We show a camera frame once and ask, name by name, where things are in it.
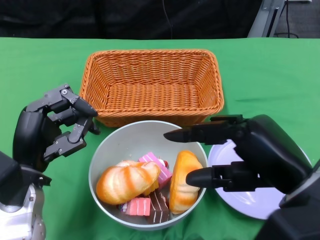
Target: pastry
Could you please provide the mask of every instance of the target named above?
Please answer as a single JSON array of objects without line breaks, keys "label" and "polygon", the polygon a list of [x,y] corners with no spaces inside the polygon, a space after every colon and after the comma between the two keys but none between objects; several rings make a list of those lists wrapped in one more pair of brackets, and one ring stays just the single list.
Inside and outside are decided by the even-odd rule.
[{"label": "pastry", "polygon": [[151,200],[148,197],[135,197],[132,199],[125,211],[125,214],[131,216],[149,216]]},{"label": "pastry", "polygon": [[165,166],[167,169],[169,168],[169,163],[166,160],[162,160],[160,158],[158,158],[160,163],[162,163],[163,166]]},{"label": "pastry", "polygon": [[143,162],[137,162],[132,160],[124,160],[119,162],[116,167],[127,167],[127,166],[133,166],[133,167],[141,167],[143,165]]},{"label": "pastry", "polygon": [[141,166],[111,166],[96,184],[97,197],[107,204],[123,204],[150,188],[160,172],[155,162],[145,162]]},{"label": "pastry", "polygon": [[142,194],[144,196],[148,196],[151,192],[153,192],[157,188],[159,188],[159,182],[158,182],[158,180],[155,180],[154,183],[147,190],[145,190]]},{"label": "pastry", "polygon": [[169,208],[165,196],[158,190],[149,195],[151,199],[150,216],[147,217],[149,224],[160,224],[169,220]]},{"label": "pastry", "polygon": [[127,208],[128,208],[128,203],[125,202],[123,204],[119,204],[117,205],[117,208],[121,211],[121,212],[126,212]]},{"label": "pastry", "polygon": [[[140,167],[143,164],[145,164],[144,162],[137,162],[137,161],[132,161],[132,160],[125,160],[125,161],[121,161],[119,162],[116,166],[118,167],[126,167],[126,166],[135,166],[135,167]],[[156,190],[157,188],[159,188],[159,183],[158,181],[154,181],[154,183],[147,189],[145,190],[142,194],[144,196],[148,196],[151,192],[153,192],[154,190]]]},{"label": "pastry", "polygon": [[148,154],[139,158],[139,162],[155,162],[159,166],[159,168],[161,169],[161,172],[158,176],[159,190],[170,181],[172,173],[159,161],[159,159],[152,152],[149,152]]},{"label": "pastry", "polygon": [[187,174],[202,169],[201,163],[191,151],[179,152],[176,157],[170,184],[169,207],[173,214],[181,214],[191,208],[198,197],[199,187],[186,183]]}]

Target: chocolate cake slice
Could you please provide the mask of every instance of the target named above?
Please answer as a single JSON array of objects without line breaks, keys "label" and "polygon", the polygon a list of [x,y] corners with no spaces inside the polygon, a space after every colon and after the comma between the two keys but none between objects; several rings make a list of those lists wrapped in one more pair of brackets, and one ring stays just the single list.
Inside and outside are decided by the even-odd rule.
[{"label": "chocolate cake slice", "polygon": [[150,215],[147,217],[149,224],[160,224],[169,220],[170,211],[166,204],[165,196],[158,190],[150,193]]}]

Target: metal frame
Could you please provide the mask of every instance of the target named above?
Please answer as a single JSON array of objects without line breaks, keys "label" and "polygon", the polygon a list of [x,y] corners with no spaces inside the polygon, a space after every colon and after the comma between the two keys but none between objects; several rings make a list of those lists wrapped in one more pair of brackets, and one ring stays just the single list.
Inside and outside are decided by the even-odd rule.
[{"label": "metal frame", "polygon": [[248,38],[273,37],[285,0],[263,0]]}]

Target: white bowl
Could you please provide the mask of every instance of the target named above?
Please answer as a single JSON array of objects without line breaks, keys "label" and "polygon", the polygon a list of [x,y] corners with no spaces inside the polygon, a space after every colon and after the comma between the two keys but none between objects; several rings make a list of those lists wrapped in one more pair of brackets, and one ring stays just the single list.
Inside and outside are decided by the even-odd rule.
[{"label": "white bowl", "polygon": [[164,121],[139,121],[123,126],[111,133],[95,151],[89,168],[89,186],[96,204],[110,218],[129,228],[153,231],[175,225],[186,217],[199,203],[206,189],[199,191],[195,204],[182,214],[170,214],[169,221],[148,224],[143,216],[129,216],[120,212],[114,205],[105,204],[96,195],[96,184],[101,174],[110,166],[118,164],[122,160],[137,161],[143,155],[153,152],[157,157],[169,163],[172,172],[177,155],[182,150],[190,150],[198,158],[204,168],[208,166],[205,151],[197,142],[178,143],[164,137],[164,133],[180,129],[181,127]]}]

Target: black cloth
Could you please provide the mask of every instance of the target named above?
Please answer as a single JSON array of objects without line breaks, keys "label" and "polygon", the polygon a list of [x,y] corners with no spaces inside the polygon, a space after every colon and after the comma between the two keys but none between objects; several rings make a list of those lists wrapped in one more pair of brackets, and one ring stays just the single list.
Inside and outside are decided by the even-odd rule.
[{"label": "black cloth", "polygon": [[[246,38],[262,0],[164,0],[173,39]],[[170,39],[162,0],[4,0],[0,37]]]}]

